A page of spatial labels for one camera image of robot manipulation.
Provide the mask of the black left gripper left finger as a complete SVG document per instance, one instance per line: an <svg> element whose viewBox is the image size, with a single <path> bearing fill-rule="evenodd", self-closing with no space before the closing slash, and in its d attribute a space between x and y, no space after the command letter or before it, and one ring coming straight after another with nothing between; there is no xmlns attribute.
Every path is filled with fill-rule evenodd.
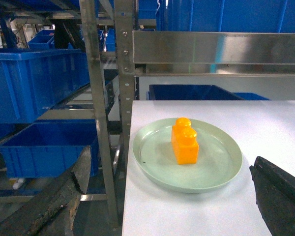
<svg viewBox="0 0 295 236"><path fill-rule="evenodd" d="M91 148L87 146L70 168L0 223L0 236L72 236L90 168Z"/></svg>

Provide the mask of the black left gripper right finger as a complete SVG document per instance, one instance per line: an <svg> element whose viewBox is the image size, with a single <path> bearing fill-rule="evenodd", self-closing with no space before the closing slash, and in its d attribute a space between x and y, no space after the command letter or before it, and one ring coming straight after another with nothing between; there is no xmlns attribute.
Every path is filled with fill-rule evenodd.
<svg viewBox="0 0 295 236"><path fill-rule="evenodd" d="M249 167L256 204L273 236L295 236L295 177L258 156Z"/></svg>

